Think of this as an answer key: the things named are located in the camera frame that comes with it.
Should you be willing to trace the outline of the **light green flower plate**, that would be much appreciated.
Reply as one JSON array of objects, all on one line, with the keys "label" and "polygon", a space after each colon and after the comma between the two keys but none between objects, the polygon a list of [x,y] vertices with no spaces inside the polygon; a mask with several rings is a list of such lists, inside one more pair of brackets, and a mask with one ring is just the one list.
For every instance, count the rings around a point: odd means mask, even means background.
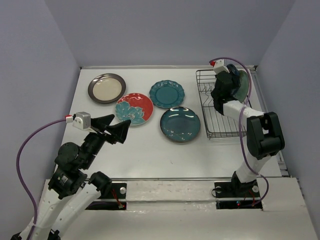
[{"label": "light green flower plate", "polygon": [[240,87],[235,91],[233,97],[243,103],[248,95],[250,88],[249,76],[244,70],[239,70],[239,82]]}]

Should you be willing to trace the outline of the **red plate with teal flower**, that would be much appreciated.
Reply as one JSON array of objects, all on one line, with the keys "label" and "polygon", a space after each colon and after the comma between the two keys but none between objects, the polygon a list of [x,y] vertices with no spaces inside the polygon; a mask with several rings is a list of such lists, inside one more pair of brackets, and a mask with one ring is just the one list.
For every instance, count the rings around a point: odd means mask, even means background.
[{"label": "red plate with teal flower", "polygon": [[154,104],[141,93],[129,93],[121,97],[115,105],[115,116],[120,122],[130,120],[131,126],[146,123],[152,116]]}]

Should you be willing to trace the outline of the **cream plate with brown rim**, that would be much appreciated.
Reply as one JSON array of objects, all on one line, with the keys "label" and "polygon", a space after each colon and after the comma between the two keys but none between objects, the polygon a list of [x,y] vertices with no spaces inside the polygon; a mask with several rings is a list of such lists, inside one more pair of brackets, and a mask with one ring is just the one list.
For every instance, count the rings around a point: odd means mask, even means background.
[{"label": "cream plate with brown rim", "polygon": [[89,97],[98,104],[107,105],[119,100],[126,92],[125,80],[114,73],[96,76],[88,85]]}]

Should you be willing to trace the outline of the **dark teal blossom plate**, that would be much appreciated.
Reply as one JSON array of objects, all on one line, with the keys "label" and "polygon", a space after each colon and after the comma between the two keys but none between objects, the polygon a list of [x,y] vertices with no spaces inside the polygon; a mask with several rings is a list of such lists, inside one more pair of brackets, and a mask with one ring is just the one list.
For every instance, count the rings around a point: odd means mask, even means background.
[{"label": "dark teal blossom plate", "polygon": [[190,108],[177,106],[168,109],[160,118],[161,132],[171,141],[187,143],[193,141],[201,130],[198,115]]}]

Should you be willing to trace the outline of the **teal scalloped plate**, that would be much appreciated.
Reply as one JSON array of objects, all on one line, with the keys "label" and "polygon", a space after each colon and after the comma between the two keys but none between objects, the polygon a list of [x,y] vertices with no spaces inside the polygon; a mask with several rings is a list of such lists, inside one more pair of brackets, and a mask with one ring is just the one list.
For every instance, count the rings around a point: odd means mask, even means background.
[{"label": "teal scalloped plate", "polygon": [[150,88],[149,98],[156,107],[170,109],[183,103],[185,91],[176,81],[161,80]]}]

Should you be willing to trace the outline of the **dark blue square plate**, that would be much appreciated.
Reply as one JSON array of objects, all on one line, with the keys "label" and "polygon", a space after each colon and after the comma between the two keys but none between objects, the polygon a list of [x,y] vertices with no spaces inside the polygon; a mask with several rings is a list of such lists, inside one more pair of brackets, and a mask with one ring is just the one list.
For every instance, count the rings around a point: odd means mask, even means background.
[{"label": "dark blue square plate", "polygon": [[227,67],[227,69],[229,70],[229,72],[231,74],[233,74],[235,76],[239,76],[240,75],[239,70],[232,63],[228,64],[226,67]]}]

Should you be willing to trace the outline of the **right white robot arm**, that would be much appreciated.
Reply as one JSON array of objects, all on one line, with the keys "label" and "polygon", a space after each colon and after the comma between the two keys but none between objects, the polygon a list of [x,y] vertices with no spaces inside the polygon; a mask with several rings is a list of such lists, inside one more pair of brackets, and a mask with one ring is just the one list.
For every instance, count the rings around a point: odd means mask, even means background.
[{"label": "right white robot arm", "polygon": [[241,103],[234,96],[239,90],[240,76],[222,71],[216,76],[211,96],[216,111],[238,122],[238,129],[246,129],[246,153],[243,139],[240,139],[244,160],[234,172],[230,190],[235,196],[242,196],[249,189],[269,159],[285,147],[278,115],[275,112],[262,112]]}]

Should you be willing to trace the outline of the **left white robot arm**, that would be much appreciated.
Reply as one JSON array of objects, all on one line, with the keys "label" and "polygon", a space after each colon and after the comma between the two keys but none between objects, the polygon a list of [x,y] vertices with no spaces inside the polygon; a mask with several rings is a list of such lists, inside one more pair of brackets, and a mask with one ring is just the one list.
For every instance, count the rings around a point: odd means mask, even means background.
[{"label": "left white robot arm", "polygon": [[[83,171],[89,169],[104,143],[123,144],[131,125],[125,120],[112,125],[114,114],[92,118],[87,112],[77,112],[50,122],[34,131],[22,143],[16,156],[16,171],[19,181],[29,196],[34,216],[27,227],[14,234],[13,240],[60,240],[75,219],[94,201],[111,195],[119,209],[125,209],[112,187],[112,180],[101,171],[88,176]],[[67,142],[61,145],[54,160],[57,168],[49,179],[47,189],[40,202],[28,189],[21,173],[20,157],[29,140],[45,128],[58,123],[72,124],[87,132],[81,145]]]}]

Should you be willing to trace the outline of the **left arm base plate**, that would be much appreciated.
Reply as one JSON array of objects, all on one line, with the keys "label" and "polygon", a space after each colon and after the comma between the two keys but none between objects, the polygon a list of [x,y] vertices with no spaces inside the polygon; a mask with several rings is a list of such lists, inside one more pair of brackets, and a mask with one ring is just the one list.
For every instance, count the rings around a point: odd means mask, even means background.
[{"label": "left arm base plate", "polygon": [[86,210],[125,211],[127,209],[127,183],[116,181],[111,190],[94,200]]}]

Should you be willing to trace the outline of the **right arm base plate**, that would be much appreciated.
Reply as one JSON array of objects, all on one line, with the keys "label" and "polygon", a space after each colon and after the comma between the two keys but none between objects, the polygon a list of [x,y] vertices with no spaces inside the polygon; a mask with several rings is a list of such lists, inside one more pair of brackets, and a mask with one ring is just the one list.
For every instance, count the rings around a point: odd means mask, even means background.
[{"label": "right arm base plate", "polygon": [[233,189],[230,181],[218,181],[214,183],[211,195],[216,199],[217,210],[263,209],[256,181],[240,189]]}]

